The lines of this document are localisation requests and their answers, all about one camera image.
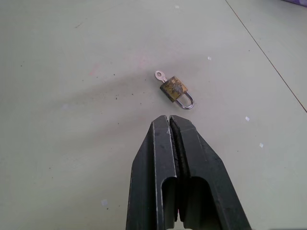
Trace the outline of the small worn brass padlock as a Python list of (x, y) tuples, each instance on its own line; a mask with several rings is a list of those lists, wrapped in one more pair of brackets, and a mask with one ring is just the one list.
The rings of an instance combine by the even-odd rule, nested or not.
[[(173, 76), (170, 79), (163, 79), (163, 84), (160, 86), (160, 90), (168, 97), (171, 102), (176, 102), (182, 109), (190, 110), (194, 107), (194, 99), (188, 93), (187, 87), (176, 77)], [(186, 95), (190, 100), (190, 105), (185, 106), (178, 99)]]

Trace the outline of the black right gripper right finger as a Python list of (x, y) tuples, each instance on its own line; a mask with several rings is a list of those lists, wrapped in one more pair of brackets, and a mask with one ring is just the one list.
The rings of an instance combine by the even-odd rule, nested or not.
[(170, 116), (180, 221), (190, 230), (252, 230), (221, 158), (187, 119)]

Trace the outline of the small silver key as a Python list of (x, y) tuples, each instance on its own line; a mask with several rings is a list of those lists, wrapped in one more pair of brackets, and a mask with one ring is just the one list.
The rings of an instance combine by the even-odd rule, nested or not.
[(167, 82), (167, 78), (165, 77), (165, 74), (162, 71), (157, 70), (155, 72), (155, 77), (163, 83)]

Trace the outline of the purple patterned object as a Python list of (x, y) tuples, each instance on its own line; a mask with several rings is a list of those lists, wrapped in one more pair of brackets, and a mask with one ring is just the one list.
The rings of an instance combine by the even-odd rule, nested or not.
[(307, 0), (284, 0), (286, 2), (307, 7)]

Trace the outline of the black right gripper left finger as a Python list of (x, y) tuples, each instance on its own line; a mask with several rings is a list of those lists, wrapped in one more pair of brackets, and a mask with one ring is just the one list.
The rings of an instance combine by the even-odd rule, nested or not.
[(165, 115), (151, 122), (133, 160), (126, 230), (168, 230), (178, 216), (176, 147)]

